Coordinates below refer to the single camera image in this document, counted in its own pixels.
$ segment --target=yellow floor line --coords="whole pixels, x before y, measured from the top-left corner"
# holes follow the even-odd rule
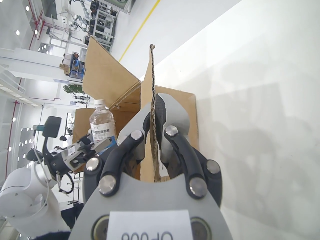
[[[126,52],[128,51],[129,47],[131,46],[132,42],[135,40],[135,38],[137,37],[137,35],[139,34],[140,30],[143,28],[144,24],[146,23],[146,21],[149,19],[149,17],[151,16],[152,12],[154,11],[154,9],[157,7],[157,5],[159,4],[161,0],[157,0],[156,3],[154,4],[154,6],[151,8],[150,12],[148,13],[148,15],[146,16],[145,20],[142,22],[141,26],[139,27],[137,33],[135,33],[135,35],[133,36],[133,38],[131,39],[129,45],[127,46],[127,48],[125,49],[125,51],[123,52],[121,58],[119,59],[119,62],[122,60],[122,58],[124,57],[124,55],[126,54]]]

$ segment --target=plastic water bottle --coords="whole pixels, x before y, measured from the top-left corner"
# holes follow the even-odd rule
[[[113,114],[109,109],[106,109],[103,99],[95,100],[94,106],[96,110],[89,118],[93,141],[96,144],[106,138],[110,138],[111,144],[106,148],[113,146],[117,140]]]

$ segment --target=potted plant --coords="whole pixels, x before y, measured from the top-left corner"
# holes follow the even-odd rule
[[[69,94],[84,94],[82,85],[80,84],[68,84],[63,86],[63,90]]]

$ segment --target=bottle cap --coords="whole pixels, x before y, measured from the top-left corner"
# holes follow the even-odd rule
[[[105,104],[104,99],[94,100],[93,103],[94,103],[94,105],[102,105],[102,104]]]

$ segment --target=bottle label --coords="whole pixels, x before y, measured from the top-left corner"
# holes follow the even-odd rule
[[[91,126],[91,133],[93,137],[94,143],[99,143],[100,141],[111,138],[112,143],[108,147],[114,145],[116,143],[115,140],[115,129],[113,122],[108,123],[101,123],[101,124],[90,124]]]

